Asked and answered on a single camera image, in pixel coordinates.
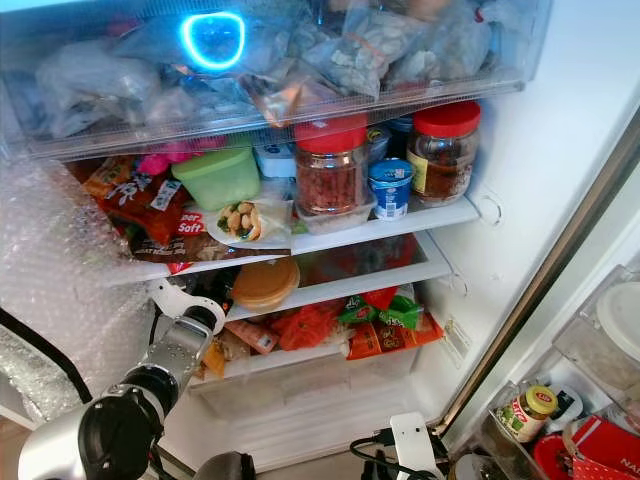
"transparent drawer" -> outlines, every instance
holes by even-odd
[[[615,322],[610,325],[610,315],[604,310],[614,309],[612,311],[615,312],[622,308],[619,305],[609,305],[611,302],[607,300],[611,293],[615,293],[621,286],[625,288],[636,285],[638,281],[639,273],[622,266],[616,267],[578,309],[553,344],[612,400],[640,419],[640,362],[627,353],[633,352],[633,342],[637,336],[631,334],[621,338],[624,330],[617,330]]]
[[[409,374],[416,353],[414,349],[355,361],[336,354],[193,385],[189,393],[200,396],[218,418],[244,420],[282,408],[312,408],[387,385]]]
[[[548,480],[533,457],[518,443],[495,416],[495,409],[518,395],[513,383],[507,384],[491,402],[486,418],[476,432],[475,440],[511,480]]]
[[[57,158],[169,140],[197,149],[188,140],[203,136],[216,137],[209,148],[280,143],[292,123],[357,112],[376,123],[520,90],[550,10],[550,0],[357,4],[0,5],[0,143]]]

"blue yogurt cup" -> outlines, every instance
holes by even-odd
[[[378,199],[376,217],[397,220],[407,214],[413,167],[399,158],[388,158],[369,167],[369,185]]]

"red jar lid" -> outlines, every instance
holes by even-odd
[[[298,147],[307,152],[347,152],[366,142],[367,115],[350,115],[301,123],[295,126],[294,134]]]
[[[480,114],[476,102],[451,103],[416,112],[413,127],[432,137],[462,137],[478,127]]]

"white lid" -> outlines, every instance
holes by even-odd
[[[596,313],[609,338],[640,362],[640,282],[609,288],[598,300]]]

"condiment jar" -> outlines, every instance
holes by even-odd
[[[466,192],[478,149],[480,105],[460,102],[413,116],[407,160],[415,167],[412,189],[428,206],[447,205]]]
[[[547,387],[533,385],[496,411],[498,420],[520,443],[530,442],[545,420],[558,406],[558,399]]]
[[[299,207],[338,214],[367,202],[366,127],[366,115],[296,125]]]

